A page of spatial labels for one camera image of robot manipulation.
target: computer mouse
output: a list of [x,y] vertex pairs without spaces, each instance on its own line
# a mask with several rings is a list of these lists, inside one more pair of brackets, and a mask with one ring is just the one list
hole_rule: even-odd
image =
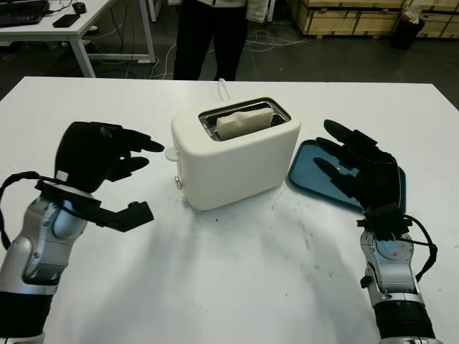
[[75,2],[72,5],[73,9],[75,10],[76,14],[83,14],[86,13],[86,5],[84,2]]

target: black strap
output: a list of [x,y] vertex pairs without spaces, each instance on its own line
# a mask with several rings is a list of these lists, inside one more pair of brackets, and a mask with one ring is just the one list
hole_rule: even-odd
[[[55,181],[52,178],[42,177],[41,175],[39,175],[37,172],[34,172],[34,171],[12,174],[10,177],[8,177],[5,180],[5,182],[3,182],[3,184],[0,187],[0,202],[1,202],[1,197],[3,196],[3,193],[5,192],[5,189],[8,186],[12,185],[13,183],[16,183],[17,181],[20,181],[22,179],[40,179],[44,181]],[[5,249],[8,249],[11,245],[11,241],[9,240],[8,234],[6,234],[6,231],[5,231],[5,221],[4,221],[3,213],[1,212],[1,209],[0,209],[0,233],[1,233],[1,243],[3,244]]]
[[423,245],[423,246],[428,246],[429,247],[429,258],[427,258],[425,264],[424,264],[424,267],[422,267],[421,271],[419,271],[417,274],[416,274],[416,280],[419,282],[422,278],[422,276],[427,272],[429,271],[429,269],[435,264],[435,262],[437,261],[437,253],[438,253],[438,247],[437,245],[435,245],[433,242],[432,242],[432,239],[430,238],[430,235],[429,233],[427,232],[426,228],[421,224],[421,221],[419,221],[418,219],[416,219],[415,217],[411,216],[411,215],[404,215],[403,216],[404,218],[406,219],[409,219],[411,221],[413,221],[414,223],[416,223],[416,225],[419,226],[419,228],[421,229],[422,233],[424,234],[427,242],[417,242],[415,240],[409,240],[409,239],[403,239],[403,238],[400,238],[398,240],[402,241],[402,242],[411,242],[412,244],[417,244],[417,245]]

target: smartphone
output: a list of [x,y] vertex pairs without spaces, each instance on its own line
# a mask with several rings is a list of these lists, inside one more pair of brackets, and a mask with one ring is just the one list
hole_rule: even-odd
[[52,23],[54,27],[70,27],[73,23],[75,23],[78,18],[80,18],[79,14],[66,14],[61,16],[57,21]]

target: gray floor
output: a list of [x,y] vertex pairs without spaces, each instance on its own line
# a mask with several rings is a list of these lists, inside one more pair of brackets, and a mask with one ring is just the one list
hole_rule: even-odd
[[[143,45],[143,29],[138,20],[138,2],[130,0],[130,3],[130,12],[124,26],[124,52],[144,53],[146,48]],[[427,82],[433,83],[459,108],[458,41],[417,40],[407,51],[390,47],[388,39],[355,37],[307,39],[285,46],[289,42],[299,42],[304,37],[290,22],[283,0],[278,3],[275,23],[263,27],[266,32],[258,32],[256,36],[252,33],[247,40],[280,45],[247,43],[241,56],[238,80]],[[122,1],[114,5],[118,24],[123,22],[125,10]],[[98,26],[97,35],[113,31],[115,26],[110,11],[101,17]],[[163,6],[158,22],[151,25],[151,31],[155,53],[160,59],[154,70],[151,64],[136,62],[93,62],[96,74],[99,77],[138,79],[163,74],[166,54],[175,43],[177,33],[177,16],[171,8]],[[116,52],[120,48],[120,37],[116,32],[90,39],[96,48],[88,49]],[[173,70],[174,56],[175,50],[172,49],[168,58],[168,73]],[[0,54],[0,58],[0,99],[25,75],[82,76],[71,49],[61,47],[60,44],[49,47],[43,43],[25,43],[14,52]],[[214,54],[210,51],[202,68],[201,80],[213,80],[215,70]]]

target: black trash bin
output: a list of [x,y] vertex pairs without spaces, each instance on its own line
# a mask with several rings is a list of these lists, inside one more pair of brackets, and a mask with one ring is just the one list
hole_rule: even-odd
[[425,21],[419,19],[418,24],[410,23],[409,21],[400,19],[394,36],[391,38],[391,45],[398,49],[408,49],[415,40],[419,31],[425,25]]

